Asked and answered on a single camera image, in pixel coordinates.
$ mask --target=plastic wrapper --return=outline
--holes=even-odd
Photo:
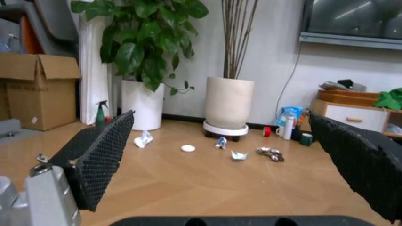
[[[302,112],[303,112],[302,107],[283,107],[280,117],[275,122],[275,126],[285,127],[286,117],[288,117],[288,116],[295,117],[294,122],[296,123],[299,120]]]
[[[239,152],[234,152],[234,151],[232,151],[232,158],[233,158],[233,160],[235,160],[235,161],[244,161],[244,160],[247,159],[247,156],[248,156],[247,153],[246,153],[246,154],[242,154],[242,153],[239,153]]]
[[[227,140],[224,137],[218,139],[217,144],[215,145],[216,148],[221,148],[223,150],[226,149]]]
[[[143,131],[142,136],[134,139],[134,144],[139,148],[145,148],[147,144],[153,141],[153,137],[148,131]]]

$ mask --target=spray bottle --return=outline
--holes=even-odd
[[[103,114],[102,105],[104,105],[107,108],[106,102],[107,100],[98,103],[98,112],[96,113],[96,120],[95,120],[96,126],[103,126],[105,124],[105,115]]]

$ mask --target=white drawer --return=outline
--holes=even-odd
[[[328,105],[325,116],[361,129],[382,133],[388,112]]]

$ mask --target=mug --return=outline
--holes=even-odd
[[[276,129],[275,133],[276,135],[283,137],[283,132],[285,131],[285,128],[283,126],[280,126]]]
[[[310,146],[312,142],[313,142],[313,136],[308,133],[303,133],[299,141],[299,143],[301,143],[304,146]]]

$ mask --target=box flap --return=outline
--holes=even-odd
[[[39,55],[47,79],[78,79],[81,73],[72,57]]]
[[[0,78],[34,80],[36,56],[0,52]]]

